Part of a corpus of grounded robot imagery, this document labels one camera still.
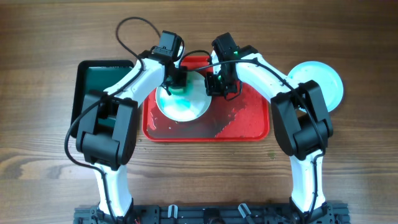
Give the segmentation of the green yellow sponge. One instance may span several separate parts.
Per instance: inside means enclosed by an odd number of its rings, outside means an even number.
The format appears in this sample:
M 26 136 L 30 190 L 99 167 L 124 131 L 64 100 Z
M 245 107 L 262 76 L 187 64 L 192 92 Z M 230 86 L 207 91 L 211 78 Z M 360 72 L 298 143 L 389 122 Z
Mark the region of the green yellow sponge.
M 169 88 L 171 95 L 183 95 L 186 92 L 185 88 Z

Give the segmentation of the white plate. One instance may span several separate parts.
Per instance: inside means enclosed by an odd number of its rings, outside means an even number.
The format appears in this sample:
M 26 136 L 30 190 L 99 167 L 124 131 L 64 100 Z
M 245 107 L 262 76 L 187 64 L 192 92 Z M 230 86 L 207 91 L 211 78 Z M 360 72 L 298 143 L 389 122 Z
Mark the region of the white plate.
M 211 104 L 211 96 L 206 94 L 205 77 L 198 72 L 188 72 L 187 85 L 183 93 L 168 95 L 158 87 L 155 100 L 161 113 L 178 122 L 193 121 L 203 115 Z

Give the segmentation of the light blue plate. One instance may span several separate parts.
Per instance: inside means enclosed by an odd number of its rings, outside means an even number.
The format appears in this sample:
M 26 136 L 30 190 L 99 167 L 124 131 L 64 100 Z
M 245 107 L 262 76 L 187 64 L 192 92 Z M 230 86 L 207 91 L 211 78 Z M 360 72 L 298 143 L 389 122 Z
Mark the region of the light blue plate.
M 288 77 L 302 83 L 309 80 L 317 82 L 322 90 L 328 112 L 336 109 L 343 99 L 343 82 L 339 74 L 325 63 L 317 61 L 300 63 L 289 72 Z

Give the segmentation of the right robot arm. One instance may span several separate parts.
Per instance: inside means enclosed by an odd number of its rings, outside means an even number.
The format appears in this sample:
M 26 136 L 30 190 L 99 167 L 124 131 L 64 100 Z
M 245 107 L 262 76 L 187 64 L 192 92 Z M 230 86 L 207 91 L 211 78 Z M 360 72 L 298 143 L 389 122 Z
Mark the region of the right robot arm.
M 326 200 L 322 193 L 322 160 L 333 127 L 319 84 L 289 78 L 265 61 L 252 46 L 239 47 L 230 33 L 212 43 L 213 73 L 206 93 L 231 101 L 247 84 L 271 104 L 274 135 L 290 157 L 293 191 L 290 201 L 310 220 Z

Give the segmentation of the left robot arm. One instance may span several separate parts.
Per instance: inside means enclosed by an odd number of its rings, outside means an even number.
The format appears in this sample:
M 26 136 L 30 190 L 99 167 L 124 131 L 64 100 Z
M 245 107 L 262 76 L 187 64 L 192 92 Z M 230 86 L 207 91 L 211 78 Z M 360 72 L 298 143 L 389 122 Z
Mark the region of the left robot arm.
M 178 83 L 182 75 L 175 64 L 183 52 L 183 39 L 163 31 L 159 44 L 137 55 L 131 71 L 103 91 L 90 90 L 68 135 L 84 156 L 84 167 L 94 170 L 101 193 L 98 219 L 124 223 L 131 219 L 133 197 L 127 168 L 136 146 L 139 107 L 161 85 Z

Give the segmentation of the red plastic tray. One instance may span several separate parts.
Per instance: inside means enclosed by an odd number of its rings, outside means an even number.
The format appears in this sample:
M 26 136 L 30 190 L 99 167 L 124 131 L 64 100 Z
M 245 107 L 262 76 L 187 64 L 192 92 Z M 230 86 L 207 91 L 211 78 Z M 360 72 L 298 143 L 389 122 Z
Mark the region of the red plastic tray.
M 155 91 L 143 103 L 142 131 L 154 142 L 260 141 L 269 130 L 268 102 L 245 83 L 231 101 L 213 97 L 207 111 L 193 121 L 167 118 L 157 106 Z

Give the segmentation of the black water tray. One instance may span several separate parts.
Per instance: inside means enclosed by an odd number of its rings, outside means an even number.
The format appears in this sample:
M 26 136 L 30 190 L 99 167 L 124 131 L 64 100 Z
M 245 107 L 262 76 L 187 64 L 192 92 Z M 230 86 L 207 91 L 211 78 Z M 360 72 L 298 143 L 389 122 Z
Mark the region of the black water tray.
M 78 65 L 71 123 L 81 114 L 90 90 L 103 92 L 124 78 L 134 67 L 130 60 L 85 60 Z

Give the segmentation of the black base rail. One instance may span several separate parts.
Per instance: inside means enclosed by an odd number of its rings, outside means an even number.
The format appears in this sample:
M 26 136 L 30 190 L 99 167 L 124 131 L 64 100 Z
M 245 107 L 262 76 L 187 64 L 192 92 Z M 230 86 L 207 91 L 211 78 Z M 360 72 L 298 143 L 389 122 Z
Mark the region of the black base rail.
M 193 206 L 135 205 L 126 217 L 117 217 L 117 223 L 305 223 L 299 213 L 287 203 L 268 205 Z M 97 205 L 75 209 L 73 223 L 114 223 Z M 349 224 L 348 205 L 330 203 L 313 211 L 310 223 Z

